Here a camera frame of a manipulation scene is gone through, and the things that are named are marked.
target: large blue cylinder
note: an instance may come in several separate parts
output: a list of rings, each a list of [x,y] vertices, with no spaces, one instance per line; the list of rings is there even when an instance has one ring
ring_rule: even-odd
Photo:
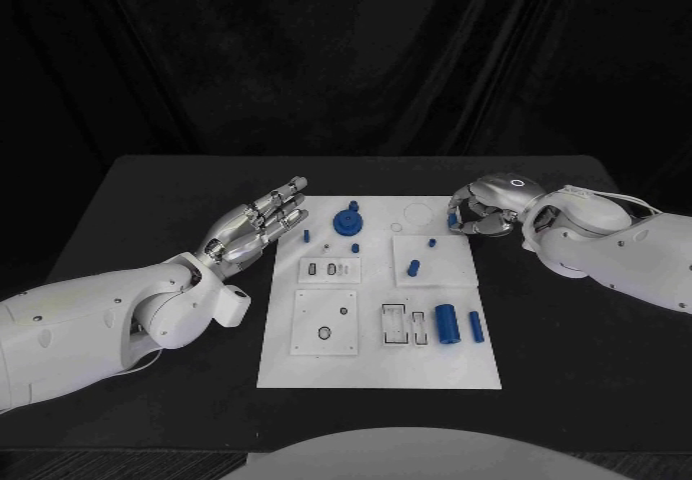
[[[440,343],[458,343],[461,335],[458,334],[457,314],[452,305],[444,304],[435,307],[435,320]]]

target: white board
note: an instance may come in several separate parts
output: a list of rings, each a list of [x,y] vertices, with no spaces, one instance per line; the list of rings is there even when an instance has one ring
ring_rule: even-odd
[[[339,235],[331,226],[336,213],[350,200],[360,206],[363,229],[353,237]],[[264,332],[258,388],[419,388],[500,389],[491,332],[486,323],[477,287],[396,287],[393,237],[422,235],[438,240],[444,249],[458,247],[465,269],[458,282],[473,284],[468,242],[447,229],[448,196],[440,197],[307,197],[301,208],[307,220],[278,241],[277,260]],[[303,230],[310,230],[310,243]],[[352,244],[360,246],[352,253]],[[360,258],[359,284],[298,283],[304,257]],[[421,272],[425,265],[421,261]],[[295,292],[305,289],[349,290],[357,294],[357,355],[291,355]],[[461,342],[438,342],[434,309],[454,305]],[[428,345],[389,347],[382,342],[382,305],[403,304],[406,314],[422,312]],[[480,314],[486,341],[474,343],[468,312]]]

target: white round object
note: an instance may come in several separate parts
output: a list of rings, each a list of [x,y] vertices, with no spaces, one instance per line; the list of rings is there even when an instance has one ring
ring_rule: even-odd
[[[559,479],[624,477],[516,440],[437,428],[337,433],[278,450],[223,479]]]
[[[403,210],[408,223],[422,227],[432,221],[432,210],[422,203],[412,203]]]

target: robotic arm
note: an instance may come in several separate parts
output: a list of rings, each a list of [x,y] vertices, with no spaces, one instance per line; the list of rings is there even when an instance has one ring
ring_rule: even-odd
[[[651,211],[628,215],[604,197]],[[460,206],[481,220],[463,222]],[[491,237],[523,224],[523,248],[569,278],[589,276],[607,288],[677,312],[692,314],[692,218],[663,213],[625,195],[566,185],[548,193],[516,174],[480,178],[450,200],[450,229]]]
[[[249,296],[223,280],[307,217],[295,177],[213,224],[194,252],[158,265],[44,285],[0,303],[0,413],[124,373],[180,348],[212,318],[235,327]]]

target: black tabletop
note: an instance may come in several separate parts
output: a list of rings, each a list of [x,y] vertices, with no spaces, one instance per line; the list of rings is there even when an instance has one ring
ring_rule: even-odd
[[[615,191],[591,157],[125,157],[49,281],[138,268],[196,248],[217,217],[294,175],[307,195],[451,195],[512,171],[551,191]],[[232,278],[252,296],[148,369],[0,416],[0,447],[271,451],[334,432],[471,430],[563,451],[692,452],[692,321],[552,273],[522,235],[470,238],[500,391],[256,389],[275,246]]]

